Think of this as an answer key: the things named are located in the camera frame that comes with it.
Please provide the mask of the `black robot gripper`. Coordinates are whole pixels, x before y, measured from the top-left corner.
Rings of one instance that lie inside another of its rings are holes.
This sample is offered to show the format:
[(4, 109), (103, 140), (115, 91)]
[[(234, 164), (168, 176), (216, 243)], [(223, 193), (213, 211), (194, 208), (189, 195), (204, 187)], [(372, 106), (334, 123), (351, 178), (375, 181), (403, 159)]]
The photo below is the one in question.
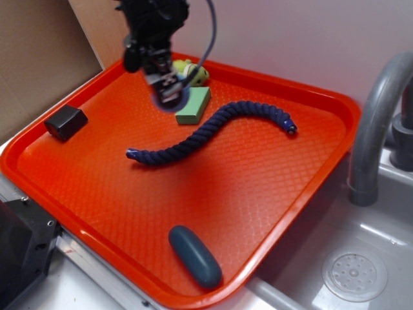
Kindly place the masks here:
[(172, 64), (171, 38), (189, 15), (186, 1), (118, 1), (129, 33), (125, 38), (124, 66), (135, 73), (141, 68), (153, 91), (156, 105), (180, 105), (183, 92)]

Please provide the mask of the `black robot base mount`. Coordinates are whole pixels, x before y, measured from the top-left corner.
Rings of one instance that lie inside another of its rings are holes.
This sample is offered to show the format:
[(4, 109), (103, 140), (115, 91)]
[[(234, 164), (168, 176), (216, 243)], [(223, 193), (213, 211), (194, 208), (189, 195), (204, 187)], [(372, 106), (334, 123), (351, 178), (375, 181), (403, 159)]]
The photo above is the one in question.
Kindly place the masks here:
[(1, 202), (1, 309), (47, 275), (60, 225), (28, 197)]

